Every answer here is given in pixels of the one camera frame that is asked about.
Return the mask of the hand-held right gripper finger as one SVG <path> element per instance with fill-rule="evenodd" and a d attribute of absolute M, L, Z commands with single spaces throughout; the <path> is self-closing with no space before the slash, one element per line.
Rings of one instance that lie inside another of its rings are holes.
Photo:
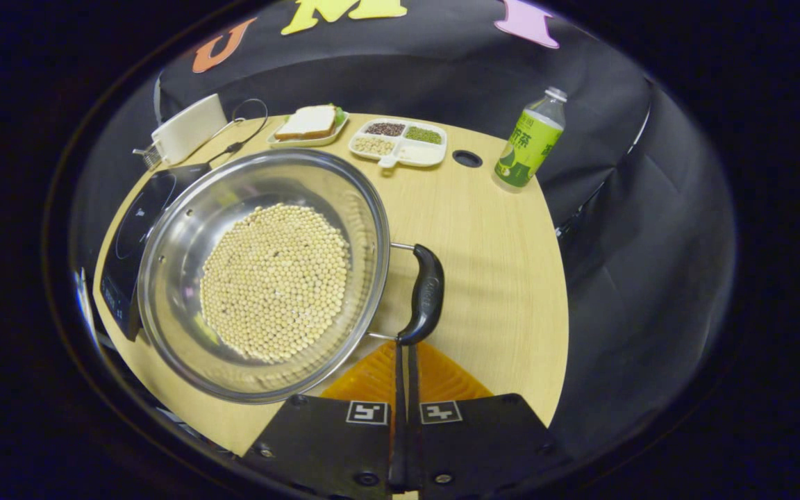
<path fill-rule="evenodd" d="M 242 462 L 317 499 L 390 499 L 404 484 L 402 363 L 384 342 L 318 397 L 291 396 Z"/>
<path fill-rule="evenodd" d="M 508 499 L 569 456 L 525 398 L 493 394 L 430 344 L 410 348 L 410 483 L 422 499 Z"/>

